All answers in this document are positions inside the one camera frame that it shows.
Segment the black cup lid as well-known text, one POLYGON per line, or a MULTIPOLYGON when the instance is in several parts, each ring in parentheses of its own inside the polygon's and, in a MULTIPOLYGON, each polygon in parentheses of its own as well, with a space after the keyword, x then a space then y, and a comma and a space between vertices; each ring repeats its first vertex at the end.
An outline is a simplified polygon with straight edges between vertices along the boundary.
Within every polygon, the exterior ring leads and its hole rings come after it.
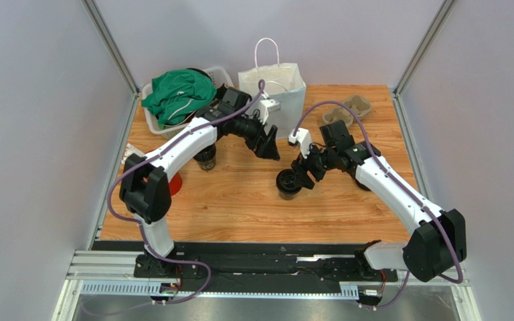
POLYGON ((292 169, 284 169, 277 174, 276 187, 285 195, 295 195, 302 190, 296 182, 296 173, 292 169))

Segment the black cup stack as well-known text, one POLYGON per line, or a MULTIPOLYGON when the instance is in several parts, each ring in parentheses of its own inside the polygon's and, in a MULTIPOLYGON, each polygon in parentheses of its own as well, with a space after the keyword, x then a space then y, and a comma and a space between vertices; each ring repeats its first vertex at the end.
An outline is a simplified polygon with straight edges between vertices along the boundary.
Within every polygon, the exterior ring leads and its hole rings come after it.
POLYGON ((216 144, 211 144, 199 151, 193 159, 196 161, 200 169, 204 171, 212 170, 216 165, 216 144))

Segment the white paper bag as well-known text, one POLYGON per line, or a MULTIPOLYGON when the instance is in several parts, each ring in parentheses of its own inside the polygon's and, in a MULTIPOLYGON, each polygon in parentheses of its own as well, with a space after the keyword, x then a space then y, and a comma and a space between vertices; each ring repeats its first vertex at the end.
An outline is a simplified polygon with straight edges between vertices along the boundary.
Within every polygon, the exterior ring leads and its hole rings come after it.
POLYGON ((254 48, 255 67, 238 72, 239 89, 251 96, 258 92, 258 81, 265 81, 264 95, 280 103, 280 109, 268 117, 267 129, 275 125, 278 128, 278 139, 288 138, 295 125, 303 115, 307 85, 301 76, 297 63, 282 63, 278 47, 275 47, 276 62, 260 65, 258 62, 258 46, 263 41, 276 43, 269 37, 259 39, 254 48))

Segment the single black coffee cup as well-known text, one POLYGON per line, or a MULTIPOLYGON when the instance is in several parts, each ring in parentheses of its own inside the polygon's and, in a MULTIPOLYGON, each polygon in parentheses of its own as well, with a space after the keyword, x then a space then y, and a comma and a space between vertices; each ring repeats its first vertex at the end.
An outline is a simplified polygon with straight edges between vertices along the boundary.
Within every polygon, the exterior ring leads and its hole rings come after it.
POLYGON ((289 200, 294 199, 298 195, 299 192, 300 192, 299 190, 289 191, 289 192, 279 190, 278 194, 281 199, 283 199, 285 201, 289 201, 289 200))

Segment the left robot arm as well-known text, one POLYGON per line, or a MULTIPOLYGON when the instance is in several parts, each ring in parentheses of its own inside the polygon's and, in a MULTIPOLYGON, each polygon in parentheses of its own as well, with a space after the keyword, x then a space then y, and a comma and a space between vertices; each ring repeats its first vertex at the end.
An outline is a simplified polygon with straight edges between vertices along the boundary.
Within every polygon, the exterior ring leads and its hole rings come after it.
POLYGON ((189 124, 158 149, 144 156, 132 154, 119 178, 119 198, 133 214, 145 242, 145 251, 154 259, 169 261, 174 249, 166 214, 171 206, 171 179, 191 159, 199 163, 213 160, 216 142, 234 135, 245 140, 256 157, 279 160, 277 126, 267 124, 280 102, 256 97, 232 87, 221 87, 219 95, 200 108, 189 124))

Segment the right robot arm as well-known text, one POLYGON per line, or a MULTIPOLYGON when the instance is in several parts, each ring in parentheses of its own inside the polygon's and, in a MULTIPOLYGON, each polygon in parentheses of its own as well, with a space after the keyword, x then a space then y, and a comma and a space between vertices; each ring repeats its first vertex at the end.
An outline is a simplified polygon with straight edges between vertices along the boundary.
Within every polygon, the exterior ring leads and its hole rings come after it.
POLYGON ((321 127, 325 145, 314 145, 304 128, 288 136, 300 153, 291 164, 296 189, 312 189, 326 172, 349 174, 364 190, 377 195, 399 218, 410 239, 407 242, 372 241, 359 252, 373 270, 405 270, 422 282, 460 269, 467 257, 466 222, 456 209, 446 211, 409 185, 367 141, 355 142, 345 123, 321 127))

